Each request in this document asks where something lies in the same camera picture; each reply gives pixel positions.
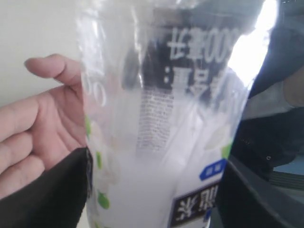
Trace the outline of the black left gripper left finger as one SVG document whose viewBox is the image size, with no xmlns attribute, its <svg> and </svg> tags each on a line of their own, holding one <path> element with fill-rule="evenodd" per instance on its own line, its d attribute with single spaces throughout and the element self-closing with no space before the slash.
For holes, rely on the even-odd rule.
<svg viewBox="0 0 304 228">
<path fill-rule="evenodd" d="M 87 199 L 87 148 L 71 152 L 21 190 L 1 199 L 2 228 L 75 228 Z"/>
</svg>

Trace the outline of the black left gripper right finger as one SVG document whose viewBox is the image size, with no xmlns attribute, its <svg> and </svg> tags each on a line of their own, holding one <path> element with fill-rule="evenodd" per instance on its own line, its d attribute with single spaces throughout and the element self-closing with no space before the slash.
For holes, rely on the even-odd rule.
<svg viewBox="0 0 304 228">
<path fill-rule="evenodd" d="M 304 206 L 230 158 L 216 196 L 225 228 L 302 228 Z"/>
</svg>

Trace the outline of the black jacket sleeve forearm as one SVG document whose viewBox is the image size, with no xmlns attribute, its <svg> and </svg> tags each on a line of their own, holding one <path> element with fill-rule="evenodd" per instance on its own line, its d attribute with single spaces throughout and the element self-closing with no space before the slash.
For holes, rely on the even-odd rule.
<svg viewBox="0 0 304 228">
<path fill-rule="evenodd" d="M 263 66 L 253 84 L 231 154 L 269 180 L 304 149 L 304 3 L 280 1 Z"/>
</svg>

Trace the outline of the person's open bare hand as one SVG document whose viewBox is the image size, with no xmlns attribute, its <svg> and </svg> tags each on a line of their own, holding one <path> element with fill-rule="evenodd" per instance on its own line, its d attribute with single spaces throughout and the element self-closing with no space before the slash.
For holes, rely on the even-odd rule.
<svg viewBox="0 0 304 228">
<path fill-rule="evenodd" d="M 5 198 L 86 145 L 81 69 L 59 54 L 25 61 L 32 74 L 60 86 L 0 109 L 0 196 Z"/>
</svg>

